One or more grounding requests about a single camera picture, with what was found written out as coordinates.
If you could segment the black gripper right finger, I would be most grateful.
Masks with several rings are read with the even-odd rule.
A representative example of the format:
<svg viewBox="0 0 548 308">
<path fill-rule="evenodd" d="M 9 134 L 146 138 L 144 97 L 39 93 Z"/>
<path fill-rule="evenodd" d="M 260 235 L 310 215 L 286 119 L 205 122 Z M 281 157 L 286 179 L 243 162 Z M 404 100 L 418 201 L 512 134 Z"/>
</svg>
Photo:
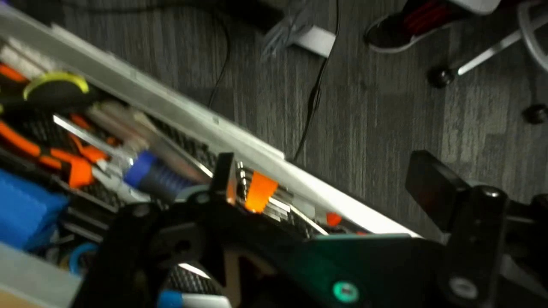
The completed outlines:
<svg viewBox="0 0 548 308">
<path fill-rule="evenodd" d="M 440 230 L 450 230 L 469 184 L 428 150 L 413 150 L 406 189 Z"/>
</svg>

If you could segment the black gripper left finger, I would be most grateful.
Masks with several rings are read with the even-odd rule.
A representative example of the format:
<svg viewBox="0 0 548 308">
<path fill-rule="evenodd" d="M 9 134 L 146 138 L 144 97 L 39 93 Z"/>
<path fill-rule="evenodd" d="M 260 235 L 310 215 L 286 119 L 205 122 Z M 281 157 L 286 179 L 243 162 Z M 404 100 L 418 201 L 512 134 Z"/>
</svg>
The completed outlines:
<svg viewBox="0 0 548 308">
<path fill-rule="evenodd" d="M 211 181 L 211 194 L 226 203 L 236 201 L 235 153 L 221 152 Z"/>
</svg>

